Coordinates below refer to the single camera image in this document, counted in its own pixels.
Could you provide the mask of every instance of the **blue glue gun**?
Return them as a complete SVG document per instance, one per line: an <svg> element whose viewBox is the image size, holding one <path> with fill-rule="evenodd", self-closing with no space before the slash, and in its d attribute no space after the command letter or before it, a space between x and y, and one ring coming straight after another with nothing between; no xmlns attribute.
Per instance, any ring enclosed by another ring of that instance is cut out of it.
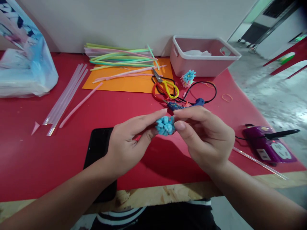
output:
<svg viewBox="0 0 307 230"><path fill-rule="evenodd" d="M184 109L184 108L187 108L187 107L183 107L179 104L177 104L176 102L168 102L168 101L165 101L163 100L166 104L167 104L167 107L169 107L170 110L174 111L174 110L177 110L177 109ZM204 99L202 98L198 98L196 101L195 101L195 104L192 105L192 106L204 106L205 104L205 101Z"/></svg>

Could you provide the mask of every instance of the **red plastic chair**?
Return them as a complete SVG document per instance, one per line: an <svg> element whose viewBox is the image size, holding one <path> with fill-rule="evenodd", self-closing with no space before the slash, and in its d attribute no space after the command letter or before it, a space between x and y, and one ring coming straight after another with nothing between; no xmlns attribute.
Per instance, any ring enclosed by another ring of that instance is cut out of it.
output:
<svg viewBox="0 0 307 230"><path fill-rule="evenodd" d="M266 66L266 65L272 63L273 61L276 61L277 59L279 59L279 58L281 58L281 57L283 57L286 54L291 53L291 52L295 52L294 57L291 60L289 60L288 62L286 62L285 64L283 64L278 69L274 70L272 73L270 73L270 75L274 76L274 75L280 73L281 71L293 66L296 63L307 60L307 37L302 39L298 43L296 43L291 48L287 49L285 52L282 52L280 55L276 56L271 61L265 63L263 66ZM300 70L296 71L291 76L287 77L287 79L292 78L294 75L296 75L297 73L301 72L302 70L304 70L306 68L307 68L307 65L304 66L303 68L301 68Z"/></svg>

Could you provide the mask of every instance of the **red table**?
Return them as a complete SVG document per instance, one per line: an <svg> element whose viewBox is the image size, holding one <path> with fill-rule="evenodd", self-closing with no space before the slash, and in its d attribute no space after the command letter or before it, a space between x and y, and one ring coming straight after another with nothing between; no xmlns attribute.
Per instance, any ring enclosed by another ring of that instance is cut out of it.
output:
<svg viewBox="0 0 307 230"><path fill-rule="evenodd" d="M40 126L31 136L35 121L43 123L76 66L88 63L88 58L81 54L53 53L52 57L59 81L50 94L0 99L0 202L38 198L80 172L93 129L113 127L131 117L165 106L154 100L151 94L97 91L51 137L46 136L50 125ZM242 135L244 124L268 125L235 84L228 70L215 79L197 78L197 81L203 80L213 81L218 90L216 99L205 107L221 117L238 136ZM89 92L78 89L65 116ZM224 93L230 94L233 101L224 101L221 98ZM208 100L213 95L214 89L199 84L193 87L188 100L194 101L199 97ZM235 146L252 155L245 141L238 141ZM178 134L156 137L141 162L118 179L118 190L209 180L187 156L187 147ZM252 176L269 174L266 169L236 152L231 154L230 160ZM276 170L285 173L305 171L306 168L302 163L295 162L279 164Z"/></svg>

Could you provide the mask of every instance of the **white plastic bag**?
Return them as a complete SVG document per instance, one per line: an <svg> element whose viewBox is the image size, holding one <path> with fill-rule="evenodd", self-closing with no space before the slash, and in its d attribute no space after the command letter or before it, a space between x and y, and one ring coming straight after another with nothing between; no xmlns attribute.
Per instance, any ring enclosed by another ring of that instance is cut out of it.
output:
<svg viewBox="0 0 307 230"><path fill-rule="evenodd" d="M15 0L1 0L0 34L21 50L0 60L0 97L43 96L58 81L47 43Z"/></svg>

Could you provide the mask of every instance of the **white tissue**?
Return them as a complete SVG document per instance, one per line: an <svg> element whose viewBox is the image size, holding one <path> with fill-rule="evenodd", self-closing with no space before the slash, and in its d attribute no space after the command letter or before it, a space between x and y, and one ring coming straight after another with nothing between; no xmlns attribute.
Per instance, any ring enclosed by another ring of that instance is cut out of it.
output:
<svg viewBox="0 0 307 230"><path fill-rule="evenodd" d="M205 52L201 52L200 50L189 50L183 53L190 56L211 56L211 53L209 53L207 50Z"/></svg>

